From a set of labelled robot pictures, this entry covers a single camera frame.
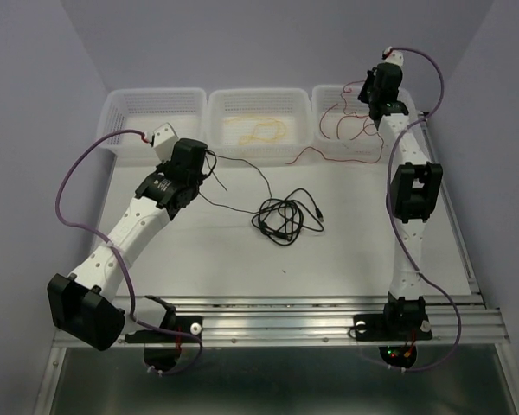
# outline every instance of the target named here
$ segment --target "gray wall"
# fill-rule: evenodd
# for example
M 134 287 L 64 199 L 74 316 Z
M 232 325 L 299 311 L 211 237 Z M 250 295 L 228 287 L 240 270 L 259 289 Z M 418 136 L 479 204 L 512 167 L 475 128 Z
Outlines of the gray wall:
M 105 96 L 58 1 L 0 0 L 0 413 L 33 411 L 53 336 L 46 283 L 86 247 L 56 220 L 55 192 Z M 109 163 L 96 156 L 74 178 L 72 217 L 96 220 Z
M 519 0 L 496 0 L 432 122 L 485 298 L 519 364 Z
M 452 73 L 491 0 L 62 0 L 109 90 L 345 83 L 390 44 L 430 51 Z M 418 105 L 437 93 L 408 58 Z

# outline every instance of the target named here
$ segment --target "white basket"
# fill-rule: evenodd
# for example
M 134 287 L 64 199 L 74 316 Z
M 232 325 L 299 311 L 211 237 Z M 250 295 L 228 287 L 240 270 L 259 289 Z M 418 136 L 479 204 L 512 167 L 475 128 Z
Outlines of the white basket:
M 124 128 L 151 134 L 158 126 L 171 123 L 180 138 L 203 141 L 205 110 L 206 93 L 200 88 L 119 89 L 108 95 L 96 135 L 100 138 Z M 154 150 L 133 135 L 112 137 L 101 147 L 123 158 L 157 159 Z
M 313 143 L 310 99 L 297 88 L 215 91 L 206 126 L 208 145 L 224 156 L 287 161 Z
M 311 105 L 315 145 L 329 156 L 351 157 L 366 162 L 374 162 L 377 159 L 387 160 L 392 143 L 383 143 L 381 138 L 374 134 L 376 132 L 374 125 L 366 129 L 369 134 L 373 135 L 362 133 L 358 136 L 364 125 L 373 124 L 369 118 L 353 116 L 367 117 L 369 113 L 368 105 L 363 104 L 357 98 L 361 90 L 362 84 L 346 86 L 346 92 L 343 91 L 342 85 L 318 85 L 313 88 Z M 406 105 L 410 120 L 412 122 L 416 120 L 417 111 L 410 94 L 406 90 L 400 89 L 398 100 Z

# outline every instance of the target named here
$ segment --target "robotic arm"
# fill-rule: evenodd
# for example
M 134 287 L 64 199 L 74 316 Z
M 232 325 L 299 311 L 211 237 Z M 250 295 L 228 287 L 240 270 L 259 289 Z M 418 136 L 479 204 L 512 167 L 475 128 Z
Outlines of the robotic arm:
M 136 189 L 108 235 L 128 268 L 179 210 L 198 196 L 206 177 L 202 173 L 205 143 L 179 139 L 165 124 L 154 131 L 151 146 L 161 163 Z M 124 312 L 112 305 L 122 281 L 110 244 L 101 243 L 67 278 L 56 274 L 48 283 L 54 325 L 98 350 L 109 348 L 125 326 Z
M 398 100 L 403 55 L 388 48 L 383 62 L 368 71 L 359 100 L 369 105 L 369 116 L 387 143 L 395 143 L 410 124 L 406 106 Z M 442 167 L 431 163 L 417 140 L 407 131 L 395 153 L 398 168 L 391 181 L 387 209 L 394 217 L 401 241 L 419 264 L 426 221 L 436 207 Z M 398 240 L 394 249 L 394 275 L 382 314 L 355 316 L 358 341 L 406 341 L 433 338 L 425 312 L 419 273 L 412 267 Z

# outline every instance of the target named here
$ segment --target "tangled black cable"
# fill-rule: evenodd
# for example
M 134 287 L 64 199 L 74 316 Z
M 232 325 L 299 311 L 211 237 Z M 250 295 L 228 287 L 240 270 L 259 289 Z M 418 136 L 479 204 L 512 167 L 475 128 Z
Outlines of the tangled black cable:
M 256 169 L 259 173 L 259 175 L 263 178 L 263 180 L 266 182 L 267 185 L 267 191 L 269 192 L 269 199 L 265 200 L 263 203 L 261 203 L 261 206 L 259 207 L 259 210 L 257 212 L 251 212 L 249 210 L 245 209 L 238 209 L 236 207 L 231 207 L 228 205 L 223 205 L 221 203 L 215 203 L 208 199 L 206 196 L 204 196 L 202 193 L 200 193 L 200 196 L 207 201 L 209 204 L 213 206 L 218 206 L 220 208 L 227 208 L 234 210 L 235 212 L 242 212 L 244 214 L 252 214 L 252 225 L 259 229 L 259 231 L 264 234 L 267 238 L 272 240 L 275 244 L 280 246 L 289 246 L 292 245 L 298 236 L 300 235 L 300 232 L 302 229 L 308 229 L 312 232 L 322 232 L 324 231 L 323 226 L 323 215 L 321 214 L 321 210 L 315 203 L 315 200 L 313 199 L 313 196 L 308 192 L 305 188 L 296 188 L 293 190 L 286 198 L 284 199 L 278 199 L 274 198 L 271 191 L 271 184 L 267 180 L 267 178 L 264 176 L 262 171 L 252 163 L 248 162 L 248 160 L 245 160 L 243 158 L 232 158 L 232 157 L 226 157 L 226 156 L 218 156 L 213 151 L 208 150 L 208 154 L 213 156 L 215 159 L 214 165 L 211 166 L 209 164 L 209 160 L 206 158 L 206 162 L 209 166 L 209 173 L 206 175 L 206 177 L 210 177 L 213 175 L 215 180 L 225 189 L 225 191 L 228 191 L 225 185 L 221 183 L 219 180 L 219 177 L 215 174 L 215 166 L 217 165 L 217 158 L 223 158 L 226 160 L 232 160 L 235 162 L 243 162 L 248 164 L 249 166 Z M 305 206 L 305 204 L 297 199 L 292 199 L 292 196 L 295 195 L 297 192 L 304 192 L 308 195 L 308 197 L 311 200 L 311 203 L 313 204 L 313 207 L 315 208 L 315 214 L 311 212 L 311 210 Z M 305 215 L 304 212 L 306 212 L 316 223 L 317 227 L 309 227 L 305 225 Z M 272 226 L 273 222 L 277 221 L 277 217 L 279 218 L 279 221 L 282 220 L 282 224 L 277 226 Z

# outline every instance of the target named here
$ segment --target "black cable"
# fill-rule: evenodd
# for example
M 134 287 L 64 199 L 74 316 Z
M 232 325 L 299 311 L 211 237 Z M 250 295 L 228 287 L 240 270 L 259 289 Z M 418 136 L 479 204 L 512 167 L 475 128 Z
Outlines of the black cable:
M 223 205 L 221 203 L 215 203 L 208 199 L 206 196 L 204 196 L 202 193 L 200 193 L 200 196 L 207 201 L 209 204 L 213 206 L 218 206 L 220 208 L 227 208 L 230 210 L 233 210 L 235 212 L 241 212 L 244 214 L 251 214 L 252 217 L 252 225 L 258 229 L 262 234 L 264 234 L 267 238 L 272 240 L 275 244 L 280 246 L 289 246 L 293 244 L 298 236 L 300 235 L 300 232 L 302 229 L 308 229 L 312 232 L 322 232 L 324 231 L 323 226 L 323 215 L 321 213 L 321 210 L 315 203 L 315 200 L 313 199 L 313 196 L 310 192 L 308 192 L 305 188 L 296 188 L 293 190 L 286 198 L 284 199 L 278 199 L 274 198 L 271 191 L 271 184 L 263 174 L 263 172 L 255 166 L 254 164 L 248 162 L 248 160 L 245 160 L 244 158 L 232 158 L 227 156 L 218 156 L 213 151 L 208 150 L 208 154 L 212 155 L 215 158 L 215 161 L 217 162 L 217 157 L 223 158 L 226 160 L 236 161 L 236 162 L 244 162 L 248 164 L 249 166 L 256 169 L 259 173 L 259 175 L 263 178 L 263 180 L 266 182 L 267 185 L 267 191 L 269 192 L 269 198 L 265 200 L 261 206 L 259 207 L 257 212 L 251 212 L 249 210 L 245 209 L 238 209 L 236 207 L 231 207 L 229 205 Z M 227 188 L 221 183 L 219 178 L 215 175 L 214 169 L 217 163 L 214 163 L 213 167 L 210 167 L 210 172 L 207 175 L 208 177 L 213 175 L 217 182 L 225 189 Z M 311 212 L 311 210 L 305 206 L 305 204 L 297 199 L 292 199 L 292 196 L 295 195 L 297 192 L 304 192 L 308 195 L 308 197 L 311 200 L 311 203 L 313 204 L 315 208 L 315 214 Z M 306 212 L 316 223 L 317 227 L 309 227 L 305 225 L 305 215 L 304 212 Z M 274 220 L 273 216 L 279 217 L 280 220 L 282 220 L 282 224 L 278 227 L 273 227 L 270 225 Z

